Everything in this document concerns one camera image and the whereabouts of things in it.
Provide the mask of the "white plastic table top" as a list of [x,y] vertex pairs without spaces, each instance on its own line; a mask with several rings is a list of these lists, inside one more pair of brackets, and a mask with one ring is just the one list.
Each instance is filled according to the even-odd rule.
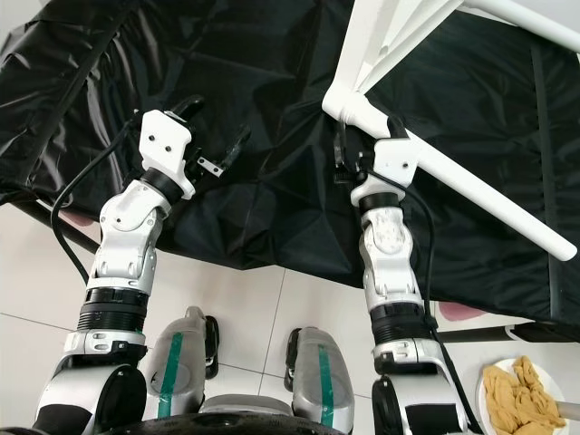
[[465,0],[356,0],[323,109],[352,123],[362,98]]

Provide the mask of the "black metal table leg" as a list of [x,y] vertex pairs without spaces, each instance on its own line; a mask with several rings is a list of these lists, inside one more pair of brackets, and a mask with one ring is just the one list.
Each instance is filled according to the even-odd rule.
[[[43,227],[50,226],[50,209],[43,206],[38,200],[16,200],[15,202],[8,202],[8,206],[13,206],[24,212],[27,216],[37,221],[43,225]],[[61,224],[62,235],[66,237],[67,240],[72,241],[79,247],[86,249],[87,252],[95,253],[96,249],[99,248],[98,241],[92,240],[92,238],[86,233],[80,231],[80,229],[74,227],[69,223]]]
[[580,343],[580,326],[529,322],[473,330],[439,331],[436,336],[444,343]]

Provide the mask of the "pink fabric tag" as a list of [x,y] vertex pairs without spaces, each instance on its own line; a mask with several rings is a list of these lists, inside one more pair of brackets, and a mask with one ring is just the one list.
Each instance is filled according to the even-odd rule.
[[448,320],[448,322],[467,322],[469,319],[475,319],[477,316],[486,314],[486,312],[479,310],[479,308],[473,308],[459,303],[438,302],[436,306],[438,307],[439,314],[442,315],[443,319]]

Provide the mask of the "silver left robot leg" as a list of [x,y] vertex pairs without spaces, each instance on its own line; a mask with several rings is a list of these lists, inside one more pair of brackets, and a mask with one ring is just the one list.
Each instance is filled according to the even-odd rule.
[[157,337],[142,365],[148,394],[142,418],[198,413],[206,399],[207,337],[207,316],[195,305]]

